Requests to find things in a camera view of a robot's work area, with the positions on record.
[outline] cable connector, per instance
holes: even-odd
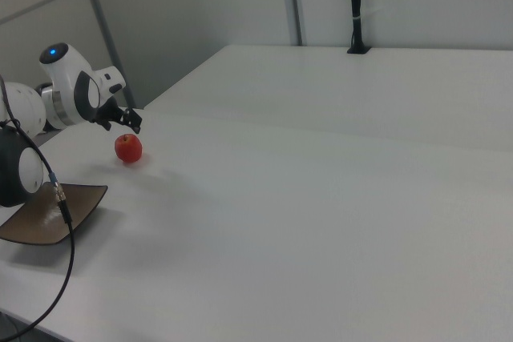
[[[66,195],[64,194],[63,187],[61,186],[61,184],[59,182],[57,182],[54,185],[54,189],[55,189],[55,194],[57,195],[58,202],[62,202],[64,200],[66,200]]]

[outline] gray floor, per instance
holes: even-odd
[[[8,336],[12,336],[18,330],[22,330],[26,325],[19,320],[16,320],[12,317],[7,316],[0,312],[0,338],[6,338]],[[18,342],[60,342],[60,340],[48,336],[44,332],[40,332],[39,330],[32,330],[21,336],[20,338],[14,340]]]

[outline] white robotic arm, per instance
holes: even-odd
[[[34,138],[43,131],[60,130],[81,122],[98,123],[105,129],[111,122],[129,126],[139,133],[141,118],[132,109],[121,110],[113,95],[125,80],[111,66],[94,71],[72,46],[58,43],[46,48],[39,61],[50,76],[33,90],[20,83],[6,82],[6,93],[14,117]],[[0,95],[0,206],[26,201],[42,184],[42,164],[35,151],[18,135],[9,121]]]
[[[87,60],[66,43],[46,48],[39,62],[53,83],[41,89],[41,97],[48,123],[56,129],[90,122],[98,109],[126,86],[117,68],[111,66],[94,71]]]

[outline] apple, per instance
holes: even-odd
[[[141,159],[143,145],[133,134],[121,135],[114,142],[115,154],[125,163],[134,163]]]

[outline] black cable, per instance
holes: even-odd
[[[42,152],[39,150],[39,148],[36,146],[34,141],[26,134],[26,132],[22,129],[19,121],[13,116],[13,111],[10,109],[9,100],[7,98],[7,89],[6,84],[3,81],[2,76],[0,75],[0,88],[2,89],[2,97],[3,102],[6,105],[7,114],[9,114],[10,121],[14,124],[16,127],[16,131],[28,142],[30,147],[34,149],[34,151],[38,154],[41,161],[44,163],[46,169],[48,170],[50,181],[54,185],[57,196],[59,198],[59,208],[61,210],[61,213],[63,214],[64,221],[66,222],[68,226],[68,230],[70,232],[70,244],[71,244],[71,253],[70,253],[70,263],[67,267],[66,277],[64,278],[63,285],[61,286],[61,289],[59,290],[59,293],[55,297],[54,301],[50,305],[50,307],[34,322],[29,324],[26,328],[20,330],[16,334],[12,336],[8,336],[7,338],[2,338],[0,342],[9,342],[11,340],[15,340],[16,338],[19,338],[20,336],[26,334],[33,328],[35,328],[42,320],[44,320],[48,314],[52,312],[52,310],[55,308],[57,303],[60,301],[61,297],[63,296],[64,291],[66,290],[66,286],[70,280],[71,276],[71,270],[73,270],[73,261],[75,260],[75,234],[73,231],[73,226],[71,225],[71,213],[69,210],[69,207],[67,206],[66,198],[64,197],[64,194],[62,192],[62,188],[59,185],[59,182],[57,178],[55,177],[54,172],[51,170],[50,164],[48,161],[46,161],[46,158],[42,154]]]

